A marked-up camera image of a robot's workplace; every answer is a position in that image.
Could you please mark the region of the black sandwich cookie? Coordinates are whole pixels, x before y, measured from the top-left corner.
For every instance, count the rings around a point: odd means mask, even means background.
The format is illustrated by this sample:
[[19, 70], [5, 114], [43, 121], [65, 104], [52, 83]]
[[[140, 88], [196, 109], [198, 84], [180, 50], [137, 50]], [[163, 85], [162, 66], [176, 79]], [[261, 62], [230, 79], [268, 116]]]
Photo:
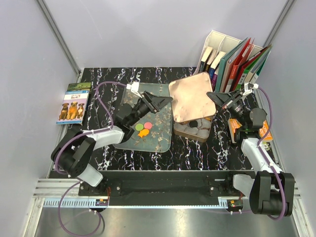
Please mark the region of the black sandwich cookie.
[[197, 120], [192, 120], [189, 122], [189, 127], [191, 128], [197, 128], [198, 127], [198, 121]]

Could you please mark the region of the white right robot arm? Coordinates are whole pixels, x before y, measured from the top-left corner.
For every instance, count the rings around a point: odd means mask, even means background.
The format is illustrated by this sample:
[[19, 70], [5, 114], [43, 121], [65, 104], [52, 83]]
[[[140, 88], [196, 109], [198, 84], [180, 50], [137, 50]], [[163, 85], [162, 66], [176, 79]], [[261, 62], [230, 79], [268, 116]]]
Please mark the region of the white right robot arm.
[[217, 111], [229, 111], [241, 124], [235, 131], [234, 140], [240, 144], [242, 153], [255, 172], [255, 178], [245, 174], [234, 175], [224, 183], [224, 190], [231, 196], [241, 192], [248, 197], [252, 213], [280, 220], [292, 214], [295, 179], [276, 165], [262, 145], [265, 136], [260, 135], [260, 129], [268, 113], [259, 107], [245, 111], [241, 99], [249, 92], [252, 89], [207, 92]]

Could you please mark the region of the rose gold tin lid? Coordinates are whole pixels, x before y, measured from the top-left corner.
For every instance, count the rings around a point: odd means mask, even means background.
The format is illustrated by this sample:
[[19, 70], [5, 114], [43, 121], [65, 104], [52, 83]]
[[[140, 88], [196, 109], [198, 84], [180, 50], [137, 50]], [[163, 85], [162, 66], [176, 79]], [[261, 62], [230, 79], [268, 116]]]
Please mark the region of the rose gold tin lid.
[[209, 74], [202, 72], [172, 81], [168, 85], [173, 119], [177, 123], [188, 122], [215, 115], [214, 102], [207, 96], [212, 92]]

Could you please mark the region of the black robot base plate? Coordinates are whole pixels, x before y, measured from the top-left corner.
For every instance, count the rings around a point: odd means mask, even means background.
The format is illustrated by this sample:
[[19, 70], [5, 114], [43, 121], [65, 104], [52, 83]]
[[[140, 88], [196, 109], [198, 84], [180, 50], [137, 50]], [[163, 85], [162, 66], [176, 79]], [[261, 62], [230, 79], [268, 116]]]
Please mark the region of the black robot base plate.
[[219, 198], [241, 197], [233, 176], [244, 171], [103, 171], [99, 188], [86, 183], [79, 196], [110, 195], [110, 206], [225, 207]]

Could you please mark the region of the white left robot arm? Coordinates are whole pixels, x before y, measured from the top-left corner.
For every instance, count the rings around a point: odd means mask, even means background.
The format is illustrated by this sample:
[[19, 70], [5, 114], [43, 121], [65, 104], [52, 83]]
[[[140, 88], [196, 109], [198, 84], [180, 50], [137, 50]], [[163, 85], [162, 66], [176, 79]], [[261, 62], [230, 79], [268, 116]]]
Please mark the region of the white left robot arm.
[[69, 130], [51, 154], [55, 170], [89, 184], [97, 196], [107, 188], [103, 175], [89, 164], [94, 150], [128, 141], [134, 133], [134, 125], [147, 113], [160, 112], [170, 104], [172, 97], [155, 96], [144, 91], [134, 106], [124, 103], [115, 114], [114, 126], [97, 130], [81, 131], [74, 127]]

